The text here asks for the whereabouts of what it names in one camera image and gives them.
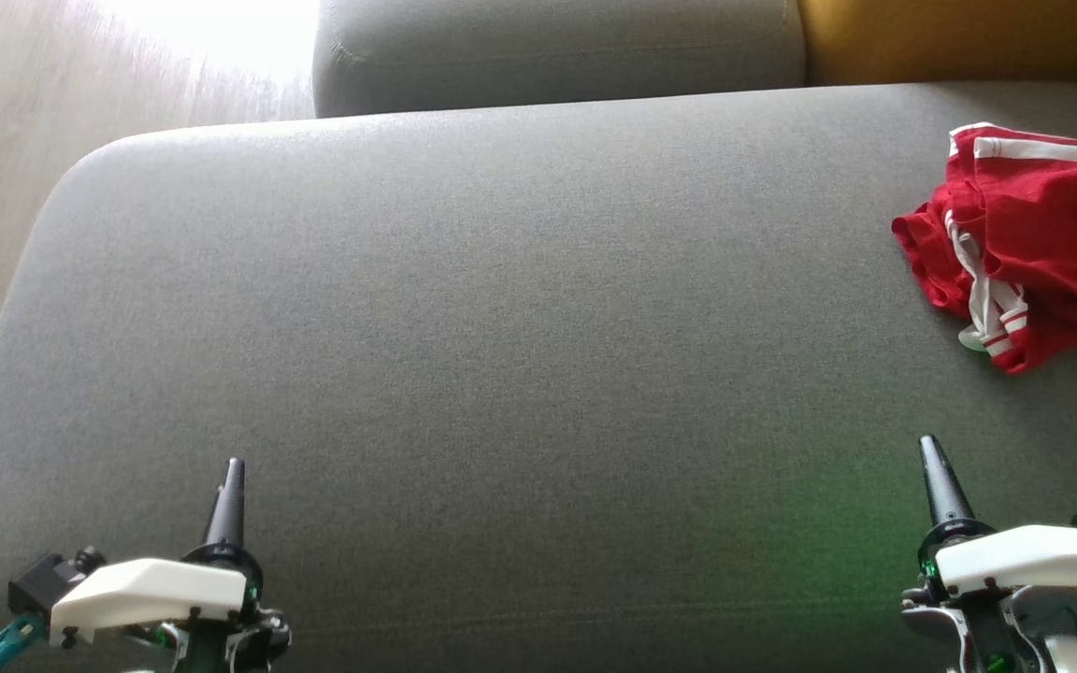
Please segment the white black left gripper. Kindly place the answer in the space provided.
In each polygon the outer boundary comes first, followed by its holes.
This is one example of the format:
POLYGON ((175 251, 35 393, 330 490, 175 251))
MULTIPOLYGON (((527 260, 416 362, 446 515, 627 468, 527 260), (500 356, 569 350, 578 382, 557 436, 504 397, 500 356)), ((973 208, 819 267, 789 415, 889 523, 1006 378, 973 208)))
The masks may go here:
POLYGON ((265 627, 258 606, 264 572, 244 546, 244 461, 230 457, 204 534, 179 561, 138 558, 108 564, 93 547, 56 566, 65 591, 48 609, 51 646, 90 642, 99 631, 146 623, 265 627))

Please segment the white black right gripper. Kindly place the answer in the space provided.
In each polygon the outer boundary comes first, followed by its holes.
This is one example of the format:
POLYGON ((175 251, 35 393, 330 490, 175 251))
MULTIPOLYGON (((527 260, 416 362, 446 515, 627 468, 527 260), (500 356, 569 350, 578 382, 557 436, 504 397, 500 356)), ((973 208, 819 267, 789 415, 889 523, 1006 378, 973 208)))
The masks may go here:
MULTIPOLYGON (((969 499, 939 439, 923 435, 919 451, 931 524, 973 523, 969 499)), ((1077 525, 1020 525, 962 541, 924 555, 922 572, 949 597, 1030 585, 1077 589, 1077 525)))

